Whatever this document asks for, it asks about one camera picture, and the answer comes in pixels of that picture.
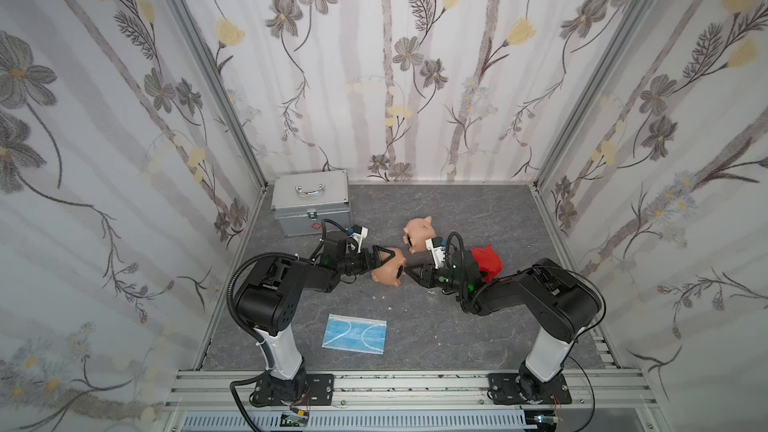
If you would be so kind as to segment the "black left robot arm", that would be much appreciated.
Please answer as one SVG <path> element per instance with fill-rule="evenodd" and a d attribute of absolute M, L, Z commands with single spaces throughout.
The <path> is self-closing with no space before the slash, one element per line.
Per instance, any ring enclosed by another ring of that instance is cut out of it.
<path fill-rule="evenodd" d="M 292 321 L 302 293 L 330 293 L 344 278 L 366 274 L 381 284 L 397 286 L 405 263 L 398 249 L 368 249 L 354 236 L 333 233 L 308 258 L 265 252 L 245 260 L 227 285 L 226 307 L 236 325 L 261 348 L 266 378 L 299 394 L 306 382 L 306 368 Z"/>

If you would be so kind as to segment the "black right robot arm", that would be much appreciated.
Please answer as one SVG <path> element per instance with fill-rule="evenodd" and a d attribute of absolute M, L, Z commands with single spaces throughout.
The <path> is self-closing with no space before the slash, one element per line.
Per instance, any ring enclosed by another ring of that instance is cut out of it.
<path fill-rule="evenodd" d="M 406 266 L 402 272 L 424 288 L 455 296 L 465 313 L 488 316 L 524 306 L 540 326 L 516 373 L 488 376 L 493 403 L 569 404 L 563 366 L 578 338 L 603 311 L 594 288 L 547 258 L 503 277 L 503 264 L 490 246 L 451 253 L 439 248 L 432 253 L 430 263 Z"/>

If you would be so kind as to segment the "tan piggy bank front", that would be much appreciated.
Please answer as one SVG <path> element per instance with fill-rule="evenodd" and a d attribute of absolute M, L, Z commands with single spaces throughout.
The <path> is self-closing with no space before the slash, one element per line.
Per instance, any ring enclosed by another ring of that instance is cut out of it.
<path fill-rule="evenodd" d="M 374 282 L 400 287 L 402 269 L 406 265 L 406 257 L 398 248 L 383 248 L 378 251 L 381 265 L 371 272 Z"/>

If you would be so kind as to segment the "red piggy bank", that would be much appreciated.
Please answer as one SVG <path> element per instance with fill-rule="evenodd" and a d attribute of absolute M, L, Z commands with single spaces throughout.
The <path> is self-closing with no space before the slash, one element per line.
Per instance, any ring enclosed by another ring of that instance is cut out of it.
<path fill-rule="evenodd" d="M 491 282 L 503 271 L 504 265 L 491 245 L 473 248 L 471 253 L 484 282 Z"/>

